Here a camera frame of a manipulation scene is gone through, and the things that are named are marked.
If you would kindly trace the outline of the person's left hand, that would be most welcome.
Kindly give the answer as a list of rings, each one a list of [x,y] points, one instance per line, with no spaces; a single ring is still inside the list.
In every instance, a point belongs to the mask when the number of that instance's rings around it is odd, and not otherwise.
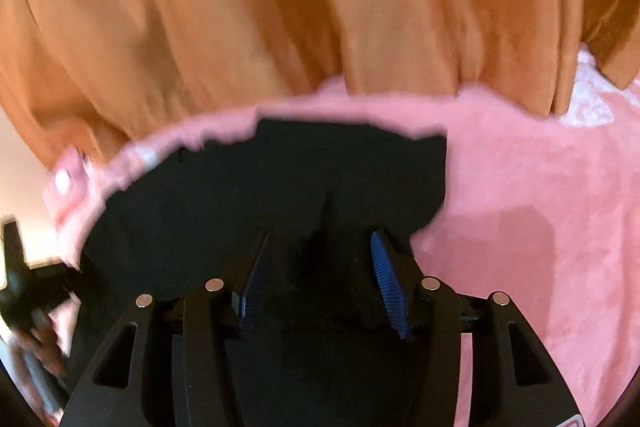
[[[17,386],[23,390],[34,385],[26,365],[26,355],[33,355],[54,377],[66,373],[66,358],[58,345],[58,334],[48,314],[32,312],[32,328],[27,332],[12,329],[9,356]]]

